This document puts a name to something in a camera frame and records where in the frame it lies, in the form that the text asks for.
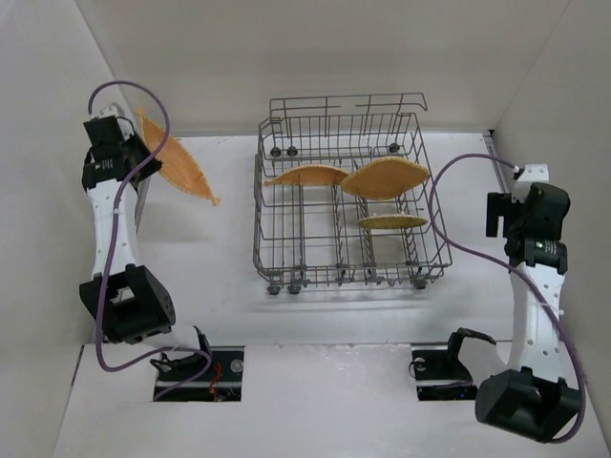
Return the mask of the large woven fish-shaped tray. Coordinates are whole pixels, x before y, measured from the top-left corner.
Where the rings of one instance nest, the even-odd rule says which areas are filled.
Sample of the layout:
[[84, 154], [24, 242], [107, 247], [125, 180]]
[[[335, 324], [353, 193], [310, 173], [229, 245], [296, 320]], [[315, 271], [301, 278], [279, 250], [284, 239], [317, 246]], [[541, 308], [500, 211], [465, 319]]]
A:
[[[160, 144], [164, 130], [149, 119], [141, 107], [137, 108], [137, 118], [143, 141], [149, 151], [153, 152]], [[214, 194], [202, 168], [172, 135], [168, 136], [163, 148], [157, 154], [157, 160], [162, 163], [159, 170], [161, 176], [183, 193], [207, 199], [214, 206], [221, 204], [221, 199]]]

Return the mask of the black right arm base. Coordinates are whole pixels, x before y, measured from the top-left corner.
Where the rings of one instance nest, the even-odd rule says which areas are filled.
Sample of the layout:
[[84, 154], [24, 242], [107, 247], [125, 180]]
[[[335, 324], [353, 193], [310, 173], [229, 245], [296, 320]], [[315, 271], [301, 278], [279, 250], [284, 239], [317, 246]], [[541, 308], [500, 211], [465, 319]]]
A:
[[459, 350], [466, 339], [496, 345], [489, 335], [460, 327], [443, 346], [417, 345], [411, 350], [408, 371], [416, 381], [416, 396], [421, 402], [473, 401], [477, 387], [468, 368], [459, 361]]

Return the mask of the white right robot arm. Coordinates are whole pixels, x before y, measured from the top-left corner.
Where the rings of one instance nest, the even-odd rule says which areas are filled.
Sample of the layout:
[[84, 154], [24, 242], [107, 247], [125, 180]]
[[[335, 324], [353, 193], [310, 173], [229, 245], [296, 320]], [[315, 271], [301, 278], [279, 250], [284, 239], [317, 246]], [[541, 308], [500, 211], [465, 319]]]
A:
[[562, 374], [560, 351], [577, 358], [560, 326], [559, 297], [568, 271], [562, 224], [571, 201], [550, 182], [545, 164], [514, 172], [510, 193], [487, 197], [486, 235], [502, 236], [514, 298], [508, 360], [474, 378], [478, 422], [543, 444], [573, 437], [584, 417], [584, 374], [572, 388]]

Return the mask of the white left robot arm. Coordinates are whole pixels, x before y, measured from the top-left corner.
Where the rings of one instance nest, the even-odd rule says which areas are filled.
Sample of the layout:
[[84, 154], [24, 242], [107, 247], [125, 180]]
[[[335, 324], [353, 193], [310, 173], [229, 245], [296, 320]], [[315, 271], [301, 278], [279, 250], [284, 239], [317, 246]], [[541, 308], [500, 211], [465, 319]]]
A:
[[95, 263], [91, 279], [79, 285], [79, 297], [96, 317], [104, 293], [103, 336], [114, 344], [138, 344], [169, 333], [176, 323], [171, 297], [141, 262], [137, 243], [138, 186], [160, 170], [161, 162], [151, 160], [121, 189], [149, 150], [115, 103], [84, 128], [91, 147], [81, 182], [94, 211]]

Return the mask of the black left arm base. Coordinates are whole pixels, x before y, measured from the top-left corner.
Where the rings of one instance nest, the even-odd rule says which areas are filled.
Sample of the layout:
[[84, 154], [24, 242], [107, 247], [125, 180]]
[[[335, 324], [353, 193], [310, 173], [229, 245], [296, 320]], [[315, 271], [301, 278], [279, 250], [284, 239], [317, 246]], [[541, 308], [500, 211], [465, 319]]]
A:
[[245, 348], [213, 346], [196, 326], [174, 328], [149, 342], [169, 348], [150, 361], [157, 372], [155, 402], [238, 402], [242, 399]]

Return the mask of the small woven fish-shaped tray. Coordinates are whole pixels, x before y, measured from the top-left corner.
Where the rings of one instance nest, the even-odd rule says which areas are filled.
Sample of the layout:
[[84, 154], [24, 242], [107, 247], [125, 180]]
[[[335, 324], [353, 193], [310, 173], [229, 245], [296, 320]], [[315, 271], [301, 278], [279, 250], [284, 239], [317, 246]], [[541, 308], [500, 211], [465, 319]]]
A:
[[265, 186], [332, 186], [341, 183], [348, 172], [325, 164], [308, 164], [294, 167], [264, 182]]

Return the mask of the woven leaf-shaped tray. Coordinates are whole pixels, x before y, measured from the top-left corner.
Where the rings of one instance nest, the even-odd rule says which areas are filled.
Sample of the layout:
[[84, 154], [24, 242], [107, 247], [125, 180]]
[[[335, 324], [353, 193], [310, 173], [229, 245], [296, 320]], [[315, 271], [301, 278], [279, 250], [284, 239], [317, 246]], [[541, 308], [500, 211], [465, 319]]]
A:
[[400, 156], [375, 159], [344, 178], [343, 191], [359, 198], [387, 200], [400, 196], [423, 184], [430, 172], [411, 160]]

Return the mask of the round woven green plate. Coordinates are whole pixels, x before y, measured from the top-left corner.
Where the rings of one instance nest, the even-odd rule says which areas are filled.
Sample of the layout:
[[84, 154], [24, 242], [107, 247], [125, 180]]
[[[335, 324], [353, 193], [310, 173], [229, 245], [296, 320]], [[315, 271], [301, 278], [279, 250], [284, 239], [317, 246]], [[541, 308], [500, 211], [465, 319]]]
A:
[[358, 224], [365, 229], [410, 229], [427, 224], [426, 219], [403, 214], [388, 214], [360, 219]]

